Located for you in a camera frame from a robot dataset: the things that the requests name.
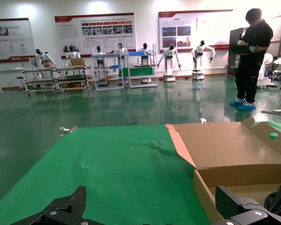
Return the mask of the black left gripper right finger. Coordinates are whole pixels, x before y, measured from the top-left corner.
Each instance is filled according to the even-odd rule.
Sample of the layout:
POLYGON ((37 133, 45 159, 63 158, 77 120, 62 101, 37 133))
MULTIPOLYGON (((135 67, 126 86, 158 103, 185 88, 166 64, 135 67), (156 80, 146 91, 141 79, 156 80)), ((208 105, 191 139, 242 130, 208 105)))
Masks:
POLYGON ((224 186, 215 189, 215 205, 223 217, 216 225, 281 225, 281 216, 251 198, 234 195, 224 186))

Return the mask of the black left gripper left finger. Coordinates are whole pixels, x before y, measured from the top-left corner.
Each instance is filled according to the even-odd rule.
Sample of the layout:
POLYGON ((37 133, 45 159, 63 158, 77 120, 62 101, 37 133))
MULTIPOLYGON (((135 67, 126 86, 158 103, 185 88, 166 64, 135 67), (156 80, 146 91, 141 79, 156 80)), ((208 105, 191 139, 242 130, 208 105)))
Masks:
POLYGON ((41 212, 15 222, 15 225, 92 225, 84 219, 86 187, 79 186, 72 195, 54 199, 41 212))

